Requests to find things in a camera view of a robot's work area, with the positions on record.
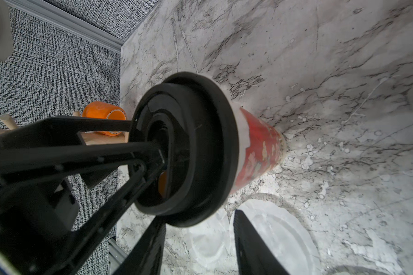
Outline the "red patterned paper cup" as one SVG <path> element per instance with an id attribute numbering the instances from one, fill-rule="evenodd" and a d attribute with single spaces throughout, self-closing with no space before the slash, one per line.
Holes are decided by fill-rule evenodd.
<path id="1" fill-rule="evenodd" d="M 231 108 L 237 125 L 239 154 L 230 194 L 271 171 L 286 158 L 284 136 L 236 103 Z"/>

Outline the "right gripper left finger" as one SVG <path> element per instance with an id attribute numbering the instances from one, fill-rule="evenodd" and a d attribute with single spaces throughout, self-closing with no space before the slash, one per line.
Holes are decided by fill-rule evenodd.
<path id="1" fill-rule="evenodd" d="M 166 223 L 156 217 L 114 275 L 159 275 L 165 235 Z"/>

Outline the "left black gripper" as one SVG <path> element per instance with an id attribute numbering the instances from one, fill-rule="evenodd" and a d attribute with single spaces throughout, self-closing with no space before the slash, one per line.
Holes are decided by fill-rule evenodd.
<path id="1" fill-rule="evenodd" d="M 165 159 L 153 143 L 83 146 L 80 134 L 131 125 L 57 116 L 0 135 L 0 275 L 85 265 Z"/>

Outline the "black cup lid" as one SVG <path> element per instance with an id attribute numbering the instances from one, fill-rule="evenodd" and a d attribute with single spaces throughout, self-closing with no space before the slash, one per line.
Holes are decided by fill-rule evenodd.
<path id="1" fill-rule="evenodd" d="M 150 88 L 132 118 L 130 142 L 156 142 L 167 162 L 165 191 L 151 184 L 139 211 L 176 227 L 213 215 L 231 192 L 239 141 L 231 104 L 210 78 L 179 72 Z"/>

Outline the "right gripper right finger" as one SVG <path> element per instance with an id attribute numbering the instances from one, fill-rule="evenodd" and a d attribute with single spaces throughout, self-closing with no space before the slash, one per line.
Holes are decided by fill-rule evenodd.
<path id="1" fill-rule="evenodd" d="M 233 226 L 240 275 L 288 274 L 243 211 L 235 211 Z"/>

